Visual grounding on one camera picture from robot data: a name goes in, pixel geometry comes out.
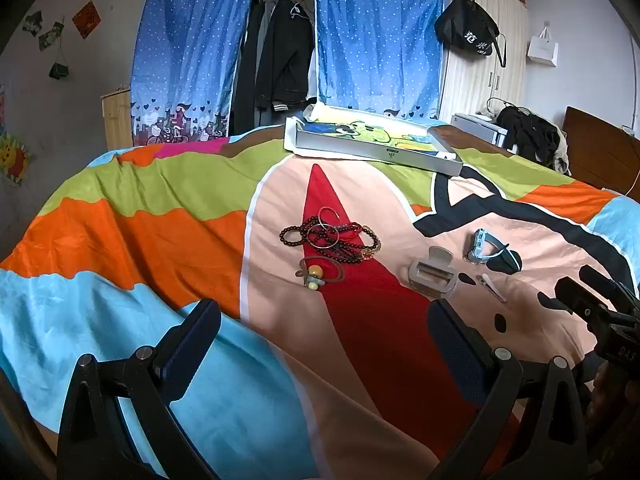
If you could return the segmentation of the small silver hair pin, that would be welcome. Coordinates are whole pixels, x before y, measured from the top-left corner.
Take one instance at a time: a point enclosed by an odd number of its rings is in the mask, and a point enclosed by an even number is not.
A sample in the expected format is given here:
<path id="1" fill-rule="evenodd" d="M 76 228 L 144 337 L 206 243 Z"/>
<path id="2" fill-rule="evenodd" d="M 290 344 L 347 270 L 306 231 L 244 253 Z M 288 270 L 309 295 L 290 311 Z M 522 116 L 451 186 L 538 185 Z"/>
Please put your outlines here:
<path id="1" fill-rule="evenodd" d="M 483 286 L 488 290 L 488 292 L 491 293 L 491 295 L 494 295 L 503 304 L 506 303 L 506 297 L 503 296 L 503 294 L 500 292 L 498 287 L 494 284 L 493 281 L 491 281 L 491 278 L 488 274 L 483 273 L 480 276 L 480 281 L 482 282 Z"/>

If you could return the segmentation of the light blue hair clip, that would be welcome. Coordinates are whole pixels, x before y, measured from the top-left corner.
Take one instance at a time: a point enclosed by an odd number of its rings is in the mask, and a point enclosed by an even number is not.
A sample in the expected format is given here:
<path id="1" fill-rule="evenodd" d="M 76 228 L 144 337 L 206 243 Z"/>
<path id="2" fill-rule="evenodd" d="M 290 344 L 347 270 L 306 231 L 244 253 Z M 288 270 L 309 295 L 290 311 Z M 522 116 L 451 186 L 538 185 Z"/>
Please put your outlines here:
<path id="1" fill-rule="evenodd" d="M 490 245 L 495 249 L 491 254 L 485 252 L 485 246 Z M 491 259 L 498 258 L 509 251 L 509 245 L 504 244 L 498 237 L 493 236 L 485 229 L 478 229 L 472 236 L 471 248 L 466 253 L 466 258 L 472 263 L 486 263 Z"/>

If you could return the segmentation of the beige claw hair clip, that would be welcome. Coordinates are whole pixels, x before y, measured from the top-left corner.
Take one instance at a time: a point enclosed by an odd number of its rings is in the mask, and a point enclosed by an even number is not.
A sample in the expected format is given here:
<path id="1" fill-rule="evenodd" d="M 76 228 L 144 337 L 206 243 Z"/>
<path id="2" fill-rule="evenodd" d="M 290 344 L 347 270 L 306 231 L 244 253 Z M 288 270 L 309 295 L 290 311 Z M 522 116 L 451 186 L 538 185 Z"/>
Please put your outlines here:
<path id="1" fill-rule="evenodd" d="M 413 260 L 408 269 L 412 289 L 431 300 L 445 299 L 458 284 L 458 271 L 451 266 L 454 255 L 448 249 L 431 246 L 425 258 Z"/>

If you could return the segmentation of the black clothes pile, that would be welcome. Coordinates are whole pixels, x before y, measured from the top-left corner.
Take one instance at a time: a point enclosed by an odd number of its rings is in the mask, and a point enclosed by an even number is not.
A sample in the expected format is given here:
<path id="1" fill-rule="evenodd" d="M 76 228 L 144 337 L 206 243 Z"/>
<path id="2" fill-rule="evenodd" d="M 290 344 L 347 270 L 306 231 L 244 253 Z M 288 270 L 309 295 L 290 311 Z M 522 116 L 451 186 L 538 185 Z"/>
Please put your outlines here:
<path id="1" fill-rule="evenodd" d="M 497 116 L 496 124 L 506 129 L 503 148 L 514 154 L 570 175 L 566 134 L 553 122 L 525 107 L 506 106 Z"/>

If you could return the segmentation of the white plastic storage box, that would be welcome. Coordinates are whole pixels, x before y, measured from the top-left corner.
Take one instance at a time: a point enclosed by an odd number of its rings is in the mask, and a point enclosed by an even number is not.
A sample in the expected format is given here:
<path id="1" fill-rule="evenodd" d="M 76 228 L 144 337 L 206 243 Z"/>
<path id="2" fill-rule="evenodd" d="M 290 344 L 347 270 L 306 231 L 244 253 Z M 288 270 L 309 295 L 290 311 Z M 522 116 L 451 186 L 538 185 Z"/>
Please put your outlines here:
<path id="1" fill-rule="evenodd" d="M 451 125 L 477 139 L 502 148 L 508 130 L 475 115 L 453 114 Z"/>

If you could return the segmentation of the white paper bag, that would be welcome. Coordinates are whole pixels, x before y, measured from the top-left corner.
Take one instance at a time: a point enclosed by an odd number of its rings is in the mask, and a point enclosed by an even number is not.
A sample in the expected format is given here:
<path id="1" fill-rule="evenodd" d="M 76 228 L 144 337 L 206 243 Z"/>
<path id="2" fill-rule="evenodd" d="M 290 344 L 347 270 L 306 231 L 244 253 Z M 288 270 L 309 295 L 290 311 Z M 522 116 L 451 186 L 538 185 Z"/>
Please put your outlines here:
<path id="1" fill-rule="evenodd" d="M 544 27 L 537 36 L 529 40 L 527 58 L 530 62 L 556 67 L 559 61 L 559 44 L 550 34 L 550 22 L 544 21 Z"/>

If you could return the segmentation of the thin metal bangle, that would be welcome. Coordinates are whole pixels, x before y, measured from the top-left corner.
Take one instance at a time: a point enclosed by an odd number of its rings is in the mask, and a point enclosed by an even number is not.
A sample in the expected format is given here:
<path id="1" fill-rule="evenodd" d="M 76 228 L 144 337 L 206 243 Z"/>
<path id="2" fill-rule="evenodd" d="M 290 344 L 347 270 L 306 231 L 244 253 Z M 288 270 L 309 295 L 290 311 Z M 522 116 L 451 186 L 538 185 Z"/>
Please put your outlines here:
<path id="1" fill-rule="evenodd" d="M 306 235 L 306 241 L 317 250 L 330 249 L 340 241 L 340 231 L 335 226 L 311 226 Z"/>
<path id="2" fill-rule="evenodd" d="M 341 216 L 338 212 L 329 206 L 322 206 L 317 214 L 320 226 L 326 228 L 337 228 L 340 225 Z"/>

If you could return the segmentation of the light wooden cabinet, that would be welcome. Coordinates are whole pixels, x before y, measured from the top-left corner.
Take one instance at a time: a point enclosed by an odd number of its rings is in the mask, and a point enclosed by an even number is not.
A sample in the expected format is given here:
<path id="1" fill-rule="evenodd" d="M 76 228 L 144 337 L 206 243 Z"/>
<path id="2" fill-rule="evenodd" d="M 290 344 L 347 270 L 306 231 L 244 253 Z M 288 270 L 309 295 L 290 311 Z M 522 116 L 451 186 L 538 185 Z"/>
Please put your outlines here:
<path id="1" fill-rule="evenodd" d="M 109 151 L 131 148 L 130 90 L 122 89 L 101 96 L 106 146 Z"/>

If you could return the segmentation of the black hanging bag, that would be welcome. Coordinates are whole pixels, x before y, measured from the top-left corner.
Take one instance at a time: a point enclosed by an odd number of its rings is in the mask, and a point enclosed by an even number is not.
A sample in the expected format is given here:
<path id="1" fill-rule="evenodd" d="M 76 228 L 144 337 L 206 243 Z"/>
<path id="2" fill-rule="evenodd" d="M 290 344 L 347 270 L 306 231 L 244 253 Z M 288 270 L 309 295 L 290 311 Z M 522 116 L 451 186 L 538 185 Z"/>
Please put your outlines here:
<path id="1" fill-rule="evenodd" d="M 499 64 L 506 67 L 506 47 L 500 48 L 500 29 L 488 12 L 476 0 L 452 0 L 436 20 L 435 34 L 447 48 L 498 56 Z"/>

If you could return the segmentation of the small green hanging pouch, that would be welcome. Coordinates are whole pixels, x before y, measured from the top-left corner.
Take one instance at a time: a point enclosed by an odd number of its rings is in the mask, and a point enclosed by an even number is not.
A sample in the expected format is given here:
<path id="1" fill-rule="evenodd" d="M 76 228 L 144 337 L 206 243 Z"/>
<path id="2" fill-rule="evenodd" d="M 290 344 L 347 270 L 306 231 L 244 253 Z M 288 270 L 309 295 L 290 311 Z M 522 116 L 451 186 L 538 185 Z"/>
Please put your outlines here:
<path id="1" fill-rule="evenodd" d="M 56 52 L 55 60 L 49 70 L 49 77 L 54 80 L 62 80 L 70 74 L 70 66 L 68 66 L 64 55 L 62 42 L 58 43 L 58 52 Z"/>

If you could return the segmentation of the right blue dotted curtain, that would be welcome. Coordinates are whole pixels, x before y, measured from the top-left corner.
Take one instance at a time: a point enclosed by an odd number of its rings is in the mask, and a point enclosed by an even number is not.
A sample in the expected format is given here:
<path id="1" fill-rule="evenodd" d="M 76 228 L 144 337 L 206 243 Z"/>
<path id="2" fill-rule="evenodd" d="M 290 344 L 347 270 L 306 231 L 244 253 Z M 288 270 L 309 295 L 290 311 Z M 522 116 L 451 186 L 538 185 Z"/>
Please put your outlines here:
<path id="1" fill-rule="evenodd" d="M 438 114 L 442 0 L 316 0 L 318 99 L 425 124 Z"/>

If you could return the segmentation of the blue dotted curtain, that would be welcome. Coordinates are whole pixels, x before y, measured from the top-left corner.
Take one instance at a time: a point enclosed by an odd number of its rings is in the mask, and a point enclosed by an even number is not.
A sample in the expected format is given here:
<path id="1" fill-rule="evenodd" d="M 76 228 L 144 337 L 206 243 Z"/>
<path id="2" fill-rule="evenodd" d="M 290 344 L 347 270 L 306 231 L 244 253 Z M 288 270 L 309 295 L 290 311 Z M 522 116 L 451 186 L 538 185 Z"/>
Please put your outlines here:
<path id="1" fill-rule="evenodd" d="M 146 0 L 130 80 L 137 145 L 229 132 L 234 78 L 252 0 Z"/>
<path id="2" fill-rule="evenodd" d="M 442 0 L 316 0 L 318 99 L 425 124 L 438 114 Z"/>

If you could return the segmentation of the hanging dark clothes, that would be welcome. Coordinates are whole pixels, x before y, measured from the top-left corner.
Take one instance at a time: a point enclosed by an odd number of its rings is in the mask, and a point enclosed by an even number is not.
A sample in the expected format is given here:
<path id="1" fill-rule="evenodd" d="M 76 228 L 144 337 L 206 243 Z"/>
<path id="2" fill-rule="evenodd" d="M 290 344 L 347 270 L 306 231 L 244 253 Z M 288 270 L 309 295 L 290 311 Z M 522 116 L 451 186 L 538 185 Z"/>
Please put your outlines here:
<path id="1" fill-rule="evenodd" d="M 250 0 L 229 132 L 281 125 L 317 99 L 314 0 Z"/>

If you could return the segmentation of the left blue dotted curtain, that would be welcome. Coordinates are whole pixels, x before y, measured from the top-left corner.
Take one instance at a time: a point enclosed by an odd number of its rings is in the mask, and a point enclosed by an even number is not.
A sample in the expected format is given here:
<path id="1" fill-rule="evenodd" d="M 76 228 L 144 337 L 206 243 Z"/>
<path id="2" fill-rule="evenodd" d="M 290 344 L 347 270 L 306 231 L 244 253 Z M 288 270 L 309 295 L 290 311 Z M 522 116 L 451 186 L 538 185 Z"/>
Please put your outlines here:
<path id="1" fill-rule="evenodd" d="M 229 132 L 234 78 L 252 0 L 146 0 L 130 80 L 137 145 Z"/>

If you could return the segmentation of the sun wall sticker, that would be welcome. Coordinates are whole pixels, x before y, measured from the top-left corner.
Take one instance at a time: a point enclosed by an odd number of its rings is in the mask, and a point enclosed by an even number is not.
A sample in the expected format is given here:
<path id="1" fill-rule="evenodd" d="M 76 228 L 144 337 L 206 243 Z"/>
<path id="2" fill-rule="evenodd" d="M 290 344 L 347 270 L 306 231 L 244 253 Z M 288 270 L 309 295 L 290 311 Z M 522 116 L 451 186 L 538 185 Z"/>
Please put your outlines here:
<path id="1" fill-rule="evenodd" d="M 1 135 L 1 173 L 16 185 L 21 185 L 27 170 L 30 156 L 25 144 L 11 133 Z"/>

